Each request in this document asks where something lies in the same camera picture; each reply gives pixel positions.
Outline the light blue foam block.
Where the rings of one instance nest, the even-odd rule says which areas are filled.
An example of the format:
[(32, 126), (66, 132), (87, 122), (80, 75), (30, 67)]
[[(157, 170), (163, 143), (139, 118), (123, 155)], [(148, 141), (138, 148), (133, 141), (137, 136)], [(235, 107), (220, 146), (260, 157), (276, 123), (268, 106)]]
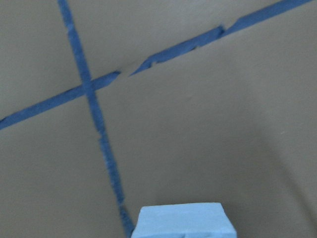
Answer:
[(236, 238), (218, 202), (144, 206), (133, 238)]

